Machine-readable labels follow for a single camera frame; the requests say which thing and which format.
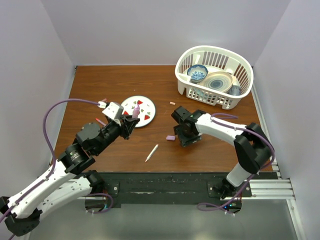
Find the pink highlighter pen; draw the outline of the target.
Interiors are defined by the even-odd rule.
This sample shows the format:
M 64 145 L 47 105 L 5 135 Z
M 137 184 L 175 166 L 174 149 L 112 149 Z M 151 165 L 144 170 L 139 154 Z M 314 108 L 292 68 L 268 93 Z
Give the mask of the pink highlighter pen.
M 139 114 L 140 114 L 140 105 L 137 104 L 133 109 L 132 118 L 133 119 L 138 118 Z

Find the purple highlighter cap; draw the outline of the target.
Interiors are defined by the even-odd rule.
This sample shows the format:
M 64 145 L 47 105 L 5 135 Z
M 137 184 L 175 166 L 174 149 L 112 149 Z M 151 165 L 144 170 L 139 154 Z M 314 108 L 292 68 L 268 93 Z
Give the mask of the purple highlighter cap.
M 175 141 L 175 139 L 176 139 L 176 137 L 175 137 L 174 135 L 168 135 L 168 136 L 166 137 L 166 140 L 167 140 L 167 141 Z

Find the white peach-tipped pen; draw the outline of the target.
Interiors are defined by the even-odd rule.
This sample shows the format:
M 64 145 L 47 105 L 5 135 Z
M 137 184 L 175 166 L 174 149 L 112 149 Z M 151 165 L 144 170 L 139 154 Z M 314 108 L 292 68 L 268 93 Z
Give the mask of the white peach-tipped pen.
M 147 158 L 145 159 L 145 163 L 148 162 L 150 160 L 150 158 L 153 156 L 153 154 L 156 152 L 156 150 L 158 149 L 159 145 L 156 144 L 154 146 L 154 148 L 151 150 L 151 152 L 149 153 L 149 155 L 147 156 Z

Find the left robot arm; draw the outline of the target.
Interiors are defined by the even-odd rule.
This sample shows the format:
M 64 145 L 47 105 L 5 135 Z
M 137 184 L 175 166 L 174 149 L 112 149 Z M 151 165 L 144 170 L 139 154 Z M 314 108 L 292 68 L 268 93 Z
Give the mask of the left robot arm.
M 0 198 L 0 218 L 15 237 L 27 235 L 55 209 L 84 196 L 99 196 L 105 182 L 95 170 L 85 170 L 118 137 L 129 139 L 139 118 L 121 115 L 101 127 L 85 124 L 73 143 L 59 158 L 24 190 L 14 196 Z

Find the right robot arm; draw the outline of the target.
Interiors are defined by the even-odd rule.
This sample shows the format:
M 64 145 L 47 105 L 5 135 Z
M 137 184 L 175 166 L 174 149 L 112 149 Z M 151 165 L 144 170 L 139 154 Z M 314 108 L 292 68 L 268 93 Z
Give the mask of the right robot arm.
M 257 123 L 236 124 L 225 120 L 235 119 L 234 115 L 210 114 L 202 110 L 189 112 L 182 106 L 176 108 L 171 117 L 177 122 L 173 130 L 182 147 L 200 141 L 202 135 L 215 137 L 234 147 L 237 164 L 213 187 L 222 199 L 235 196 L 244 182 L 258 174 L 268 161 L 272 162 L 275 158 L 274 147 Z

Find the red tipped pen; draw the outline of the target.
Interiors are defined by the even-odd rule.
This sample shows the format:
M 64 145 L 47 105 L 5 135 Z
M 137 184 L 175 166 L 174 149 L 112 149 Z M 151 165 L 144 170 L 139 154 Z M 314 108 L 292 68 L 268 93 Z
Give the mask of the red tipped pen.
M 96 118 L 95 120 L 96 120 L 98 123 L 100 123 L 102 126 L 106 126 L 106 124 L 105 124 L 103 121 L 101 121 L 100 119 Z

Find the watermelon pattern plate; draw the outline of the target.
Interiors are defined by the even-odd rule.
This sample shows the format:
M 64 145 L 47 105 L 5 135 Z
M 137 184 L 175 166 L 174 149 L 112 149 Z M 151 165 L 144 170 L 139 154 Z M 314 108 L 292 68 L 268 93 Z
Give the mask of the watermelon pattern plate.
M 139 123 L 135 126 L 136 128 L 147 126 L 156 116 L 156 105 L 151 99 L 142 95 L 130 96 L 121 105 L 124 115 L 132 115 L 135 107 L 139 105 Z

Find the light blue plate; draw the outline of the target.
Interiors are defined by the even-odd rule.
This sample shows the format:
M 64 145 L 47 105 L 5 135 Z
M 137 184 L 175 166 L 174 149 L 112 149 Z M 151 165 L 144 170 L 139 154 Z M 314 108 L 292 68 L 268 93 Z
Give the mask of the light blue plate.
M 195 95 L 199 98 L 206 98 L 207 97 L 207 93 L 201 89 L 196 89 Z

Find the beige ceramic plate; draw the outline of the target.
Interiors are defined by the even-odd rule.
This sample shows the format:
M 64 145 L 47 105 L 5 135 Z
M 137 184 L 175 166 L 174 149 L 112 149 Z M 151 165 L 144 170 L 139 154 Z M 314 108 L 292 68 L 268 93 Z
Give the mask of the beige ceramic plate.
M 224 71 L 217 71 L 207 75 L 203 86 L 211 90 L 227 93 L 236 81 L 237 78 L 234 75 Z

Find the grey blue cup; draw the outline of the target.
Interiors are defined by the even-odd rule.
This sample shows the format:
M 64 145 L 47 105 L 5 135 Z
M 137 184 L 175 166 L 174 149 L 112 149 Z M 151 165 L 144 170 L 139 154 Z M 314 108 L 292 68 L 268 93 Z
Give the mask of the grey blue cup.
M 232 85 L 232 87 L 228 90 L 228 94 L 232 96 L 240 96 L 242 92 L 242 88 L 239 85 Z

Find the blue patterned bowl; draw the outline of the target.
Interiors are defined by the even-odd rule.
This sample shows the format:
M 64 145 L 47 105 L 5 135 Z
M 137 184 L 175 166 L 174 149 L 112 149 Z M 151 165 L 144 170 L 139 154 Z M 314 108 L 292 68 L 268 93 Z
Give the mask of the blue patterned bowl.
M 197 84 L 202 82 L 208 75 L 208 69 L 201 64 L 192 65 L 186 73 L 190 77 L 190 82 Z

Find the white plastic dish basket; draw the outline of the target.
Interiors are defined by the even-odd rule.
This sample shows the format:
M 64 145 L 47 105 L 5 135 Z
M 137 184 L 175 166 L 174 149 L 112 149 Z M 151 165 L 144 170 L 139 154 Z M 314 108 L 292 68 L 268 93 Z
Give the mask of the white plastic dish basket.
M 253 68 L 241 55 L 225 48 L 199 45 L 186 50 L 175 70 L 178 92 L 187 98 L 231 110 L 254 83 Z

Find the black mounting base plate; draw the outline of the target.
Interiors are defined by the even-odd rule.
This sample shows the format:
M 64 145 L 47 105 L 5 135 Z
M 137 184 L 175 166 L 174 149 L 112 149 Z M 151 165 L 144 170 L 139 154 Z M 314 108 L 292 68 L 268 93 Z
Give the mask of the black mounting base plate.
M 225 172 L 100 172 L 92 193 L 106 193 L 109 204 L 220 205 L 240 187 L 223 189 Z

